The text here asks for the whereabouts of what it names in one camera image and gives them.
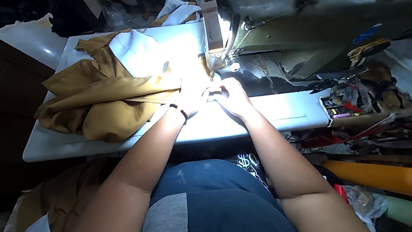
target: green tube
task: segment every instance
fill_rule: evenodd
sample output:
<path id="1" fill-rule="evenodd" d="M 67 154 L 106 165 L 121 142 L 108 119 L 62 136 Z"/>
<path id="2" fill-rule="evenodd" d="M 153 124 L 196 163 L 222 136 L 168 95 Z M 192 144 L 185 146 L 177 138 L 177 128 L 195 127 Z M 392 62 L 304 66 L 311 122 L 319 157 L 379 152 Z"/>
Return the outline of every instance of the green tube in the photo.
<path id="1" fill-rule="evenodd" d="M 412 227 L 412 201 L 393 196 L 384 196 L 388 199 L 387 217 Z"/>

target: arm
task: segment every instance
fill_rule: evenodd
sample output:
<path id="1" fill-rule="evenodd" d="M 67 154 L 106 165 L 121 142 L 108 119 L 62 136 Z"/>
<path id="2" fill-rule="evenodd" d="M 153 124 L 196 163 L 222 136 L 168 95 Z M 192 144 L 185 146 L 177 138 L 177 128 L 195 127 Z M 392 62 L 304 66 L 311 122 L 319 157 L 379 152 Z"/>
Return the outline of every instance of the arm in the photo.
<path id="1" fill-rule="evenodd" d="M 215 99 L 245 123 L 287 217 L 300 232 L 368 231 L 322 175 L 252 106 L 238 81 L 227 78 L 220 85 L 229 97 Z"/>
<path id="2" fill-rule="evenodd" d="M 209 95 L 207 85 L 182 83 L 175 104 L 188 115 L 196 112 Z M 150 195 L 185 122 L 171 107 L 126 153 L 100 186 L 75 227 L 77 232 L 141 230 Z"/>

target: white table top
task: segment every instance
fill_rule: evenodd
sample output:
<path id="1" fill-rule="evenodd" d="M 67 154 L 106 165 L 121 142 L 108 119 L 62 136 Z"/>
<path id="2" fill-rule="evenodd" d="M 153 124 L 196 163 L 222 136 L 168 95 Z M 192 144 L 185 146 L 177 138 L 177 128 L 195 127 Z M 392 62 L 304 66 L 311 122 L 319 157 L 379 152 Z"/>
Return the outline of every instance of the white table top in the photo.
<path id="1" fill-rule="evenodd" d="M 87 40 L 105 34 L 70 37 L 56 72 L 81 59 L 91 58 L 85 52 L 74 50 L 79 39 Z M 203 23 L 149 28 L 144 34 L 154 37 L 170 54 L 173 54 L 174 60 L 197 59 L 197 55 L 203 53 L 201 49 L 204 35 Z M 326 90 L 312 95 L 309 95 L 309 92 L 251 97 L 250 101 L 279 131 L 326 127 L 329 120 L 320 105 L 319 97 L 328 95 L 329 92 Z M 45 101 L 51 98 L 53 94 L 48 92 Z M 164 115 L 167 109 L 167 105 L 160 106 L 150 122 L 145 123 L 129 139 L 118 143 L 89 141 L 81 135 L 61 134 L 43 128 L 36 121 L 24 149 L 23 160 L 36 162 L 126 151 Z M 176 144 L 240 137 L 247 134 L 247 130 L 231 119 L 217 102 L 208 102 L 183 126 Z"/>

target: beaded bracelet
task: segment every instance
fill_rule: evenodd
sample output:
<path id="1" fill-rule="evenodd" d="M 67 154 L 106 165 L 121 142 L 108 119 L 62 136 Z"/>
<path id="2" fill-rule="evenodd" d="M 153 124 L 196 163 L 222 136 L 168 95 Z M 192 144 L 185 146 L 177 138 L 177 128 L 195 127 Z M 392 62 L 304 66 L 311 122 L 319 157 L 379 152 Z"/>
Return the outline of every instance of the beaded bracelet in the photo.
<path id="1" fill-rule="evenodd" d="M 170 104 L 169 107 L 173 107 L 173 108 L 176 108 L 176 109 L 178 110 L 178 106 L 175 105 L 175 104 Z M 183 114 L 183 116 L 185 117 L 185 119 L 186 119 L 186 121 L 187 121 L 187 119 L 189 118 L 189 117 L 187 116 L 187 114 L 186 114 L 183 110 L 180 110 L 180 112 Z"/>

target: industrial sewing machine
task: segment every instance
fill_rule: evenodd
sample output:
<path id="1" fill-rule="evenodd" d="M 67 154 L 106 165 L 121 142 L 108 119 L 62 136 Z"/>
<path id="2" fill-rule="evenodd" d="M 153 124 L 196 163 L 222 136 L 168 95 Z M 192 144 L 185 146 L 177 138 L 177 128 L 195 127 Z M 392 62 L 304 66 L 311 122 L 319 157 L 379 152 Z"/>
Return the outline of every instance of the industrial sewing machine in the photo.
<path id="1" fill-rule="evenodd" d="M 354 48 L 412 36 L 410 0 L 213 0 L 200 6 L 211 78 L 227 66 L 238 71 L 240 55 L 279 51 L 277 65 L 289 81 L 316 80 L 319 73 L 348 71 Z"/>

